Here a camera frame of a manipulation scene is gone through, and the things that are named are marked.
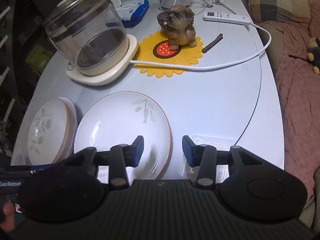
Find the person's hand holding device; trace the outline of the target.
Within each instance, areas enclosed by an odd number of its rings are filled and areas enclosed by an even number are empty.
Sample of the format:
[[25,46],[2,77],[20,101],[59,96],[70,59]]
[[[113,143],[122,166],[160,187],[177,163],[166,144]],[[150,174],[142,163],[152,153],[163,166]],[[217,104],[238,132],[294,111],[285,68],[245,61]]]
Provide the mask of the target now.
[[15,207],[10,200],[7,200],[3,207],[2,212],[4,218],[1,219],[1,229],[6,232],[12,232],[15,230]]

